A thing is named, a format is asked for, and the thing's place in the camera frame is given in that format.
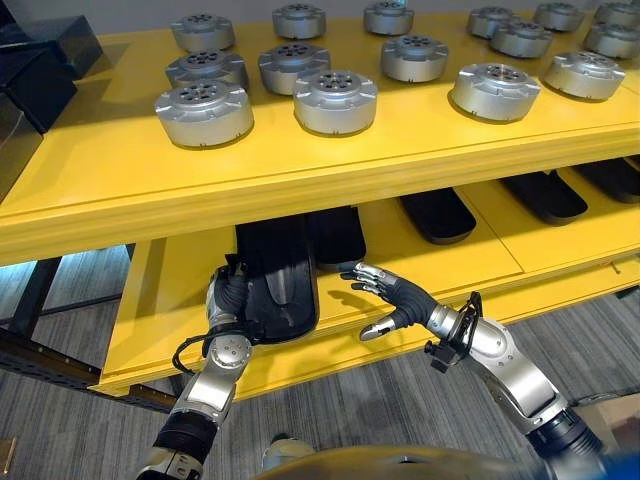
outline silver cylindrical part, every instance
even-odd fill
[[[592,52],[561,53],[553,57],[543,80],[580,98],[604,100],[615,93],[624,71],[610,58]]]
[[[637,27],[640,25],[640,7],[622,2],[603,3],[596,10],[594,21]]]
[[[346,70],[324,70],[299,77],[294,114],[311,131],[341,135],[364,130],[376,115],[378,89],[368,78]]]
[[[233,25],[228,18],[210,13],[197,13],[171,24],[178,46],[188,52],[225,49],[236,41]]]
[[[611,58],[633,58],[640,54],[640,32],[625,25],[597,23],[585,38],[584,47]]]
[[[476,8],[469,13],[467,31],[476,37],[490,39],[500,25],[513,18],[513,12],[508,8],[495,6]]]
[[[553,35],[533,22],[511,21],[500,25],[491,39],[491,48],[518,58],[538,58],[547,53]]]
[[[258,67],[267,90],[292,95],[298,75],[328,70],[331,57],[326,48],[307,43],[287,43],[261,53]]]
[[[163,93],[155,110],[171,141],[189,147],[226,143],[253,126],[247,93],[221,80],[207,79]]]
[[[403,2],[372,3],[364,9],[364,29],[380,35],[404,35],[413,25],[413,10]]]
[[[291,3],[271,14],[276,35],[291,39],[306,39],[324,35],[327,20],[324,10],[309,3]]]
[[[451,100],[481,118],[512,121],[524,117],[540,86],[522,70],[501,63],[467,65],[460,70]]]
[[[534,22],[558,32],[575,32],[583,19],[583,11],[575,5],[563,2],[543,3],[533,16]]]
[[[203,50],[190,53],[171,63],[165,70],[172,87],[186,87],[204,78],[235,83],[247,90],[249,76],[244,60],[235,53]]]
[[[403,35],[382,45],[382,72],[402,82],[428,82],[442,75],[449,57],[447,46],[426,35]]]

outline gray carpet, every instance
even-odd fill
[[[84,293],[74,290],[79,288],[92,295],[112,293],[124,278],[126,258],[112,261],[120,267],[113,266],[102,286],[91,288],[87,272],[95,273],[93,267],[61,268],[60,275],[75,281],[61,282],[57,288],[67,291],[52,295],[82,299]],[[74,275],[67,270],[72,267],[78,268]],[[0,299],[0,305],[11,303]],[[511,331],[521,350],[570,399],[637,391],[639,305],[638,291],[624,300],[608,296],[520,322]],[[111,302],[44,317],[34,339],[101,364],[116,309],[117,302]],[[165,419],[2,371],[0,406],[0,438],[18,436],[12,480],[131,478]],[[474,376],[464,368],[439,374],[420,352],[238,402],[216,438],[205,478],[251,478],[279,432],[317,449],[421,444],[471,450],[517,461],[525,468],[523,479],[533,478],[540,465]]]

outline yellow shelf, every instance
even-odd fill
[[[502,61],[537,76],[586,33],[555,35],[542,59],[492,52],[465,33],[466,14],[418,16],[414,31],[449,45],[444,76],[406,85],[382,76],[384,38],[361,19],[329,22],[314,40],[333,66],[379,86],[373,126],[348,138],[303,131],[291,99],[267,93],[256,59],[280,43],[270,23],[237,26],[255,127],[226,147],[172,145],[153,113],[169,84],[164,67],[182,54],[168,30],[101,38],[103,58],[0,205],[0,264],[236,223],[357,204],[528,171],[640,152],[637,76],[608,101],[571,100],[543,87],[522,121],[490,125],[451,108],[447,92],[466,64]]]
[[[488,315],[505,321],[637,283],[639,264],[637,259],[629,259],[640,250],[637,205],[608,200],[568,169],[561,175],[590,206],[581,219],[564,227],[532,223],[530,214],[497,182],[468,185],[459,193],[478,226],[463,242],[446,247],[422,240],[397,200],[363,204],[359,208],[367,242],[366,261],[410,278],[442,303],[457,305],[471,290],[480,290],[487,295]],[[506,219],[509,230],[500,231],[501,218]],[[212,270],[233,249],[231,228],[138,244],[96,389],[125,394],[131,384],[175,373],[171,356],[186,337],[206,331],[205,288]],[[620,265],[616,267],[620,274],[614,275],[616,269],[603,266],[611,262]],[[252,360],[243,377],[241,395],[255,395],[424,343],[426,333],[412,329],[390,338],[389,345],[371,344],[384,348],[360,345],[354,332],[389,312],[389,306],[377,297],[351,291],[334,274],[318,278],[318,295],[317,329],[305,339],[280,347],[288,352],[285,356],[280,349],[273,353],[272,348],[259,348],[264,353],[258,358],[264,359]],[[304,358],[302,352],[308,355],[310,348],[332,353],[327,358],[315,353],[309,358],[316,360],[304,366],[286,360]],[[182,359],[197,366],[198,348],[187,349]],[[283,370],[265,370],[261,362],[277,362],[284,365]],[[322,366],[316,369],[314,362]],[[297,375],[291,369],[304,372]]]

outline black box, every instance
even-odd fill
[[[42,136],[4,93],[0,93],[0,202],[29,162]]]
[[[76,87],[49,50],[30,50],[0,54],[0,92],[44,133],[76,93]]]
[[[82,78],[102,54],[84,15],[0,28],[0,52],[49,49],[73,78]]]

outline robotic hand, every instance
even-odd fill
[[[240,321],[247,300],[246,267],[233,256],[227,260],[227,266],[216,270],[207,291],[209,333],[188,339],[174,356],[174,365],[186,370],[180,351],[204,340],[204,368],[178,398],[137,480],[199,480],[216,432],[229,412],[252,345]]]
[[[441,372],[462,362],[480,376],[493,399],[526,436],[556,478],[591,478],[602,474],[602,443],[547,377],[515,345],[502,325],[482,317],[474,292],[458,312],[438,304],[417,285],[380,268],[358,263],[342,273],[352,288],[378,295],[396,309],[365,327],[362,341],[420,324],[440,339],[425,352]]]

